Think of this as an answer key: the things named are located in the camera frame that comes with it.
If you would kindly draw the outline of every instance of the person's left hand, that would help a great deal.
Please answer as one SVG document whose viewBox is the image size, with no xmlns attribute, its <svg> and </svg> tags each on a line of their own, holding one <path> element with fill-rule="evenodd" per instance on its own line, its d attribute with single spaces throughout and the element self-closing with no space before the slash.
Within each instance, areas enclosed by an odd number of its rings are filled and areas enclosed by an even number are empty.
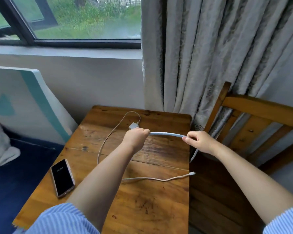
<svg viewBox="0 0 293 234">
<path fill-rule="evenodd" d="M 128 130 L 123 138 L 122 144 L 130 146 L 137 153 L 144 146 L 144 142 L 150 134 L 149 129 L 135 128 Z"/>
</svg>

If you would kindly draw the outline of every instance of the black phone screen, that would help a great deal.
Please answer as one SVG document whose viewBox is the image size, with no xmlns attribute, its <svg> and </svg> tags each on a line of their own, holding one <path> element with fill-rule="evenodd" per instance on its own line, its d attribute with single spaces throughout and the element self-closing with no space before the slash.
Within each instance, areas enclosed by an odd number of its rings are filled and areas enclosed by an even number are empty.
<svg viewBox="0 0 293 234">
<path fill-rule="evenodd" d="M 58 196 L 74 186 L 65 159 L 51 167 Z"/>
</svg>

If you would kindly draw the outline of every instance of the metal fence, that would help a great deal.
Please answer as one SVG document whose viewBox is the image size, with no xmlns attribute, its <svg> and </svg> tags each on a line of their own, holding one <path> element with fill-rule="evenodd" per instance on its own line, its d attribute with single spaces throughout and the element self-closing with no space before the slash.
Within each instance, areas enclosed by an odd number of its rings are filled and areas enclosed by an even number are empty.
<svg viewBox="0 0 293 234">
<path fill-rule="evenodd" d="M 140 6 L 141 0 L 98 0 L 99 3 L 116 3 L 120 6 Z"/>
</svg>

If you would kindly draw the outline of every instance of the blue striped shirt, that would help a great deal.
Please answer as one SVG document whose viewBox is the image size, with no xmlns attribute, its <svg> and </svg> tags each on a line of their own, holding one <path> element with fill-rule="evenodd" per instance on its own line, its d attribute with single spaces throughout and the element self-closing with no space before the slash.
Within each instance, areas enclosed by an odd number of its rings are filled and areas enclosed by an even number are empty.
<svg viewBox="0 0 293 234">
<path fill-rule="evenodd" d="M 64 203 L 47 209 L 26 234 L 100 234 L 72 204 Z M 263 234 L 293 234 L 293 208 L 272 220 Z"/>
</svg>

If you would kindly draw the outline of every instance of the window sill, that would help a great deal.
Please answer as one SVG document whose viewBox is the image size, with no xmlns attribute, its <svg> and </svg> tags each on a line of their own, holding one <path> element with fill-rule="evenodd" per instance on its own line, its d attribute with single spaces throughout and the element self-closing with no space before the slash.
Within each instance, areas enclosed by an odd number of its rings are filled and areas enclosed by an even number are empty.
<svg viewBox="0 0 293 234">
<path fill-rule="evenodd" d="M 141 49 L 77 49 L 51 47 L 0 46 L 0 54 L 62 56 L 85 58 L 142 59 Z"/>
</svg>

